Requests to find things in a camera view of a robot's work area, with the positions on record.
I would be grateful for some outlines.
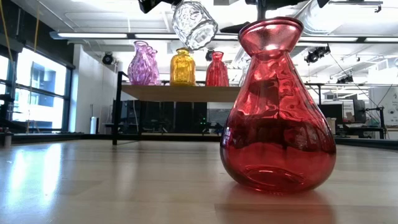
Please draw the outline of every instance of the purple glass vase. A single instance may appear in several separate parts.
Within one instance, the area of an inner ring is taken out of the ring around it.
[[[136,55],[132,59],[127,75],[132,85],[149,85],[152,76],[152,65],[147,53],[148,44],[135,41]]]
[[[156,53],[157,50],[152,49],[150,52],[150,59],[152,65],[152,78],[150,80],[150,85],[160,85],[160,77],[159,77],[159,69],[157,68],[157,61],[156,61]]]

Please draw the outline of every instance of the wooden shelf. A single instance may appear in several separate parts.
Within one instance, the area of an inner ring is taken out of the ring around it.
[[[235,102],[240,87],[122,85],[122,91],[142,101]]]

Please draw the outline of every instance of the red glass vase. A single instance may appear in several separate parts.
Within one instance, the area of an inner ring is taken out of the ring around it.
[[[222,61],[223,52],[213,52],[209,67],[206,73],[206,86],[229,86],[228,71]]]
[[[239,33],[251,64],[224,127],[221,160],[240,184],[273,194],[317,187],[336,161],[328,123],[289,56],[302,29],[276,17]]]

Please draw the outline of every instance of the yellow glass vase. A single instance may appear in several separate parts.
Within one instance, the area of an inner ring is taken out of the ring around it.
[[[194,86],[195,61],[185,47],[177,49],[170,65],[170,85]]]

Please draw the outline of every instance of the white wall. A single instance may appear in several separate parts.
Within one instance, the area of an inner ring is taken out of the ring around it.
[[[93,105],[93,116],[99,117],[99,132],[103,134],[102,124],[111,122],[110,108],[116,97],[117,75],[77,44],[73,64],[76,69],[72,76],[69,131],[90,133],[90,105]]]

